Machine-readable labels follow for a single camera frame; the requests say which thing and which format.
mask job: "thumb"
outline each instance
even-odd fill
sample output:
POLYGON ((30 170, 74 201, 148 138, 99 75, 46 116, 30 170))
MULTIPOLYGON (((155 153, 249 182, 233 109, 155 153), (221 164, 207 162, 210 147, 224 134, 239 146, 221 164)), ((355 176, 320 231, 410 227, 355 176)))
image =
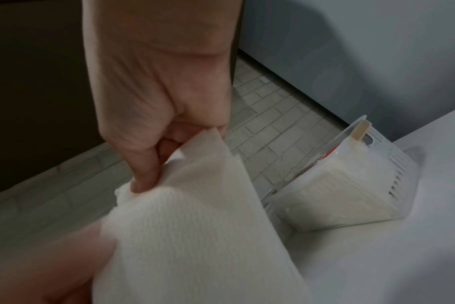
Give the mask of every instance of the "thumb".
POLYGON ((57 300, 94 276, 111 258, 116 241, 100 224, 11 263, 0 274, 0 303, 57 300))

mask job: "blurred hand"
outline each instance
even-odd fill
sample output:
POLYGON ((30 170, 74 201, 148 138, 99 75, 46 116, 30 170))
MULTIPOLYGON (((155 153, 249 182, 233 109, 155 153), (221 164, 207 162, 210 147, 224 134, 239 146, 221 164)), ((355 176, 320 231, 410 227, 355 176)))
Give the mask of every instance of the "blurred hand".
POLYGON ((0 269, 0 304, 88 304, 94 274, 111 258, 116 241, 99 223, 0 269))
POLYGON ((231 43, 242 0, 83 0, 101 135, 155 186, 161 165, 205 128, 226 132, 231 43))

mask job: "hand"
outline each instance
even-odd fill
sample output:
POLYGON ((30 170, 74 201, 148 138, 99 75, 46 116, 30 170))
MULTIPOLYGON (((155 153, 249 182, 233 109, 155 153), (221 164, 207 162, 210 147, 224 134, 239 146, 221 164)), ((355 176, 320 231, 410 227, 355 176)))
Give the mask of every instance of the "hand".
POLYGON ((229 59, 242 0, 83 0, 89 79, 101 135, 152 188, 199 131, 224 135, 229 59))
POLYGON ((91 303, 92 277, 111 258, 116 241, 100 225, 75 233, 0 269, 0 304, 91 303))

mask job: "white plastic basket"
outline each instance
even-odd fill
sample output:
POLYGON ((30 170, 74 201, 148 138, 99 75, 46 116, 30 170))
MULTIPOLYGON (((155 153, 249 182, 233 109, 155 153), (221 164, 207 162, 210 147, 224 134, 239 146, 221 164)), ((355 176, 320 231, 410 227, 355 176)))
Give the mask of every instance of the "white plastic basket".
POLYGON ((402 218, 409 214, 419 166, 359 118, 267 202, 301 231, 402 218))

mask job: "textured paper towel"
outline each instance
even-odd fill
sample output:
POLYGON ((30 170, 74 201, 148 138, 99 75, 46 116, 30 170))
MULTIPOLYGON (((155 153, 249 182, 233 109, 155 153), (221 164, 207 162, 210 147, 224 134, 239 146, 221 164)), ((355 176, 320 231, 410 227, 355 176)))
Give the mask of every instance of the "textured paper towel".
POLYGON ((242 161, 217 131, 172 158, 155 189, 117 190, 103 231, 118 245, 94 280, 94 304, 308 303, 242 161))

